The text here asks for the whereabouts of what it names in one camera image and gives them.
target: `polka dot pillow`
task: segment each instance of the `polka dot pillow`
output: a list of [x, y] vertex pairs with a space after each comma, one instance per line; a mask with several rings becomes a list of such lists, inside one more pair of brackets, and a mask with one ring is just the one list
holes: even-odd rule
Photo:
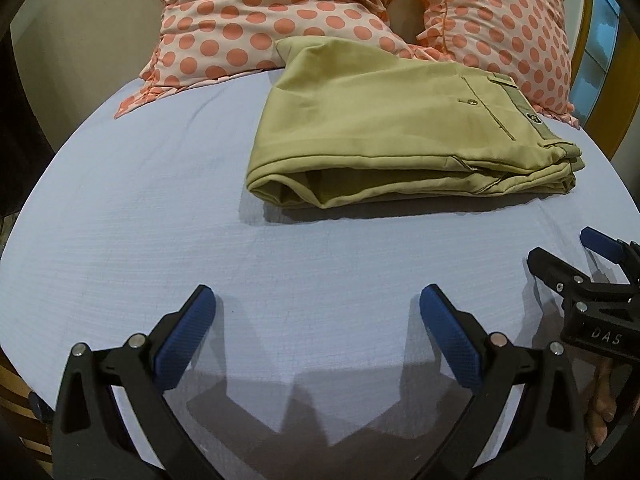
[[509, 75], [537, 111], [578, 127], [562, 1], [421, 0], [418, 41], [433, 57]]
[[160, 42], [143, 70], [143, 88], [116, 117], [178, 91], [284, 66], [274, 42], [335, 36], [413, 57], [388, 27], [390, 0], [163, 0]]

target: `bed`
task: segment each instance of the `bed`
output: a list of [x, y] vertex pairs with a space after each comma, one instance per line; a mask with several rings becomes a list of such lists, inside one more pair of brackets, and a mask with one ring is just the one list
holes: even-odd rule
[[[586, 133], [546, 118], [583, 153], [568, 195], [267, 205], [243, 182], [280, 73], [114, 120], [135, 80], [100, 106], [44, 171], [2, 254], [0, 342], [55, 406], [74, 343], [120, 345], [205, 283], [216, 320], [166, 399], [225, 477], [409, 477], [468, 401], [424, 330], [421, 289], [438, 283], [489, 332], [540, 348], [562, 320], [527, 253], [541, 246], [594, 279], [621, 281], [578, 235], [592, 226], [637, 238], [640, 216]], [[584, 389], [593, 357], [573, 350], [572, 365]], [[142, 457], [157, 462], [116, 394]], [[518, 397], [514, 389], [482, 460], [497, 452]]]

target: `blue gripper pad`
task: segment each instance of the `blue gripper pad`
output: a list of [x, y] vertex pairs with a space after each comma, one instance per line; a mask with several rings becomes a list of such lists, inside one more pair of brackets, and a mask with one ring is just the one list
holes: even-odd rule
[[215, 315], [216, 297], [203, 287], [156, 354], [154, 384], [161, 392], [178, 385]]
[[580, 233], [580, 241], [587, 249], [590, 249], [614, 264], [619, 264], [625, 257], [625, 251], [619, 241], [591, 227], [585, 227], [582, 230]]
[[455, 307], [441, 297], [435, 285], [422, 290], [420, 314], [425, 327], [436, 338], [458, 383], [477, 394], [482, 387], [481, 357], [453, 312]]

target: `white bed sheet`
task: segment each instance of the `white bed sheet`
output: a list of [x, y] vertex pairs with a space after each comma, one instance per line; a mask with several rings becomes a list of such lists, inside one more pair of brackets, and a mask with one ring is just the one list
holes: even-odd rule
[[[535, 284], [527, 253], [542, 246], [621, 280], [578, 234], [590, 225], [638, 239], [640, 216], [591, 139], [555, 121], [546, 122], [586, 163], [566, 196], [281, 212], [243, 186], [279, 73], [193, 89], [114, 121], [132, 82], [97, 110], [56, 155], [0, 260], [0, 344], [54, 406], [73, 343], [119, 346], [205, 283], [218, 315], [166, 398], [223, 475], [410, 478], [468, 399], [422, 325], [421, 289], [438, 283], [488, 332], [540, 347], [558, 336], [559, 301]], [[593, 360], [571, 356], [584, 385]], [[484, 458], [507, 429], [512, 397]]]

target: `button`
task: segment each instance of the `button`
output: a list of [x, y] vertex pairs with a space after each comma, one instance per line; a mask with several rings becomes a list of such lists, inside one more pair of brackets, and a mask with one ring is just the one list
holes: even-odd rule
[[531, 121], [532, 123], [542, 124], [542, 121], [536, 114], [527, 114], [527, 119], [529, 119], [529, 121]]

